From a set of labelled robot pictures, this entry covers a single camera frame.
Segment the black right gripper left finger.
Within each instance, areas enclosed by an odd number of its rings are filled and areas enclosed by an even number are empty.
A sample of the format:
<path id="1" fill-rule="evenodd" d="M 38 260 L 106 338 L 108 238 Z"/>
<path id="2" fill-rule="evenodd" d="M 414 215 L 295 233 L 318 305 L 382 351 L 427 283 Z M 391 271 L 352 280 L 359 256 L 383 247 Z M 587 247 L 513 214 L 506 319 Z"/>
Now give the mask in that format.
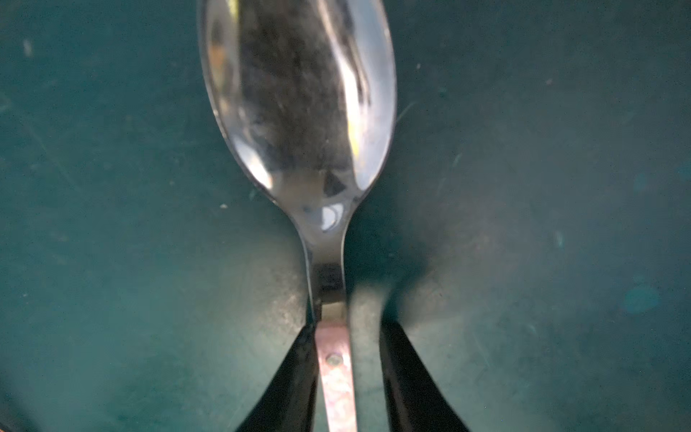
<path id="1" fill-rule="evenodd" d="M 305 325 L 237 432 L 311 432 L 319 378 L 314 324 Z"/>

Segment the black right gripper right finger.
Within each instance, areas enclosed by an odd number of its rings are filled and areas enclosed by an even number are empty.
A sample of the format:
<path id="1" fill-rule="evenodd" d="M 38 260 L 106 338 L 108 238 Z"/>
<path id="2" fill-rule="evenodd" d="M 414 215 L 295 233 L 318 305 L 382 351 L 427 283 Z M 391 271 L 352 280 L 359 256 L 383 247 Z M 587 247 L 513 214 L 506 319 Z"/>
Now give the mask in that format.
<path id="1" fill-rule="evenodd" d="M 469 431 L 398 322 L 381 323 L 380 356 L 391 431 Z"/>

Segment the silver spoon pink handle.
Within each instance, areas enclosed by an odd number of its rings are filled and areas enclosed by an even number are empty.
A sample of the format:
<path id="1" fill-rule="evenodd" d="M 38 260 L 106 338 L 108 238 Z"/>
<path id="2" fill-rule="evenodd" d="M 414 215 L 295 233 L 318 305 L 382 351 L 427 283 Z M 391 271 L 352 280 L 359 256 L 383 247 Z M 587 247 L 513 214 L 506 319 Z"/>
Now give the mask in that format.
<path id="1" fill-rule="evenodd" d="M 396 69 L 380 1 L 201 1 L 199 47 L 231 153 L 305 255 L 329 429 L 357 428 L 344 244 L 383 171 Z"/>

